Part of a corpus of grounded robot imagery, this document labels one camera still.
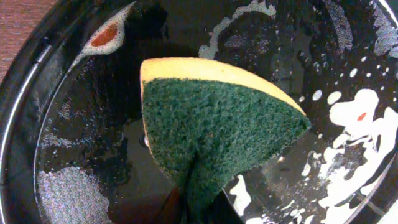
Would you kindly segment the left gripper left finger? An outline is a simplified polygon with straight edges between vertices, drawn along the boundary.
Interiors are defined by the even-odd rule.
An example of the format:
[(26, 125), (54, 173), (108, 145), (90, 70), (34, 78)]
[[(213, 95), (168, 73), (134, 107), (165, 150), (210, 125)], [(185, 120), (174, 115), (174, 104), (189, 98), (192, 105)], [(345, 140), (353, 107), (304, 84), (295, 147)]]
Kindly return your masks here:
[(188, 207), (185, 195), (174, 187), (154, 219), (155, 224), (187, 223)]

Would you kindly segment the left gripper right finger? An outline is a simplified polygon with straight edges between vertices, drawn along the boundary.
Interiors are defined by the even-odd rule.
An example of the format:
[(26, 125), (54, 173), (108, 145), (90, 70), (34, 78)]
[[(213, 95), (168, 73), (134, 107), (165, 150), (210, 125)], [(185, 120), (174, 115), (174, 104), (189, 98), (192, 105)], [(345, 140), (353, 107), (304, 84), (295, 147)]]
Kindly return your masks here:
[(208, 224), (243, 224), (238, 214), (230, 204), (227, 194), (222, 190), (207, 211), (206, 222)]

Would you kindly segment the green yellow sponge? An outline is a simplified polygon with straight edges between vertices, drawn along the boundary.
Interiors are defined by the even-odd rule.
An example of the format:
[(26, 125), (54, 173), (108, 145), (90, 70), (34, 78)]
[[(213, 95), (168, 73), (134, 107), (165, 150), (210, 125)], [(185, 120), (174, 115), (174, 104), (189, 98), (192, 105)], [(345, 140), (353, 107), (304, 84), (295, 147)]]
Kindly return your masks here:
[(149, 149), (202, 221), (239, 173), (300, 139), (311, 122), (273, 83), (242, 68), (193, 57), (144, 60), (141, 106)]

